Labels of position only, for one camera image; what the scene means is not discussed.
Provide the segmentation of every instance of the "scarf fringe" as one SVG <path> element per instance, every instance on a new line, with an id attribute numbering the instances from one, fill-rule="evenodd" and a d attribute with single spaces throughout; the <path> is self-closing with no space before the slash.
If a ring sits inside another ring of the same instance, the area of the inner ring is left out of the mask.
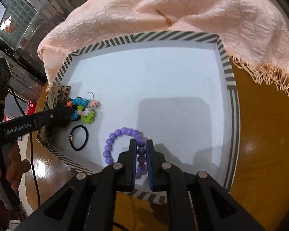
<path id="1" fill-rule="evenodd" d="M 232 58 L 234 65 L 250 74 L 255 83 L 259 85 L 262 82 L 267 85 L 275 83 L 277 91 L 284 91 L 289 97 L 289 75 L 281 68 L 277 68 L 273 64 L 262 64 L 259 68 L 256 68 L 245 58 L 232 53 L 227 54 L 229 58 Z"/>
<path id="2" fill-rule="evenodd" d="M 52 84 L 53 84 L 52 82 L 48 83 L 48 85 L 47 85 L 47 87 L 45 89 L 46 93 L 48 93 L 51 90 Z"/>

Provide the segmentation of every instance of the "metal hook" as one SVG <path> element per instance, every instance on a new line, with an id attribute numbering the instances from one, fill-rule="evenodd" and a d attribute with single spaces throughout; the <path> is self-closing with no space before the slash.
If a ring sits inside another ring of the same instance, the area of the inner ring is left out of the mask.
<path id="1" fill-rule="evenodd" d="M 88 92 L 88 93 L 93 95 L 93 99 L 92 100 L 94 100 L 94 94 L 92 92 Z"/>

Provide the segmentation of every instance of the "tray border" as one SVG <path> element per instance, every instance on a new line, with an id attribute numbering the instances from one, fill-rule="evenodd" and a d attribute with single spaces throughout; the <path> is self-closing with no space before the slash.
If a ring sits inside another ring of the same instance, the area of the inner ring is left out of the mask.
<path id="1" fill-rule="evenodd" d="M 54 85 L 59 86 L 62 78 L 70 66 L 72 60 L 80 55 L 87 54 L 91 51 L 100 50 L 103 48 L 114 47 L 122 44 L 136 43 L 142 41 L 197 41 L 197 42 L 206 42 L 206 43 L 216 43 L 221 62 L 224 69 L 224 75 L 226 80 L 226 86 L 230 93 L 231 101 L 231 112 L 232 112 L 232 130 L 231 130 L 231 147 L 229 154 L 229 163 L 226 172 L 226 178 L 223 187 L 230 191 L 233 184 L 234 175 L 236 171 L 236 166 L 238 162 L 239 155 L 239 144 L 240 144 L 240 106 L 239 106 L 239 97 L 236 87 L 236 82 L 234 79 L 234 73 L 227 55 L 227 52 L 224 48 L 224 45 L 217 34 L 211 33 L 199 33 L 194 31 L 151 31 L 151 32 L 142 32 L 137 34 L 119 36 L 105 41 L 92 44 L 77 51 L 74 51 L 68 55 L 63 65 L 61 66 L 55 81 Z M 47 105 L 48 97 L 46 98 L 43 111 L 48 110 Z M 44 143 L 39 137 L 39 131 L 36 138 L 46 149 L 48 149 L 52 154 L 62 160 L 64 163 L 69 165 L 71 168 L 75 169 L 78 172 L 85 172 L 87 174 L 92 174 L 93 172 L 85 167 L 75 163 L 73 160 L 67 158 L 65 155 L 61 154 L 57 150 L 53 149 L 47 143 Z M 136 197 L 138 199 L 146 200 L 152 203 L 165 204 L 167 203 L 167 197 L 161 196 L 158 194 L 152 194 L 148 192 L 143 192 L 141 190 L 134 189 L 132 192 L 124 192 L 129 196 Z"/>

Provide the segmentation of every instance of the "crochet keychain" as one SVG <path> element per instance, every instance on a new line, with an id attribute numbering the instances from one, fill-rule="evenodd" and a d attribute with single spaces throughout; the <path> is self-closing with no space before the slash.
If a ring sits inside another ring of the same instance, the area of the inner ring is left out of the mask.
<path id="1" fill-rule="evenodd" d="M 75 111 L 71 116 L 71 120 L 79 120 L 85 124 L 91 124 L 95 120 L 96 109 L 100 106 L 100 102 L 94 100 L 94 94 L 92 92 L 88 92 L 93 95 L 93 99 L 83 99 L 81 97 L 77 97 L 75 99 L 69 99 L 67 102 L 67 106 L 73 108 Z"/>

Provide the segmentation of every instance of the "black strap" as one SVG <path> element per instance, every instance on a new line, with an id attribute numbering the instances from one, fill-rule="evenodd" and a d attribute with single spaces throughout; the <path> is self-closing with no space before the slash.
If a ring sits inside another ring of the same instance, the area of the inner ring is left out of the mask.
<path id="1" fill-rule="evenodd" d="M 76 128 L 80 128 L 80 127 L 83 128 L 83 129 L 85 130 L 85 132 L 86 132 L 86 140 L 85 140 L 85 143 L 84 143 L 80 148 L 75 148 L 75 146 L 73 145 L 73 140 L 70 140 L 70 139 L 69 139 L 70 145 L 71 145 L 72 149 L 74 149 L 75 151 L 80 151 L 80 150 L 82 150 L 82 149 L 86 146 L 86 144 L 87 144 L 87 142 L 88 142 L 88 139 L 89 139 L 89 132 L 88 132 L 87 128 L 86 128 L 84 125 L 78 125 L 78 126 L 74 127 L 74 128 L 72 129 L 71 133 L 70 133 L 70 136 L 73 135 L 73 132 L 74 132 L 74 130 L 75 130 Z"/>

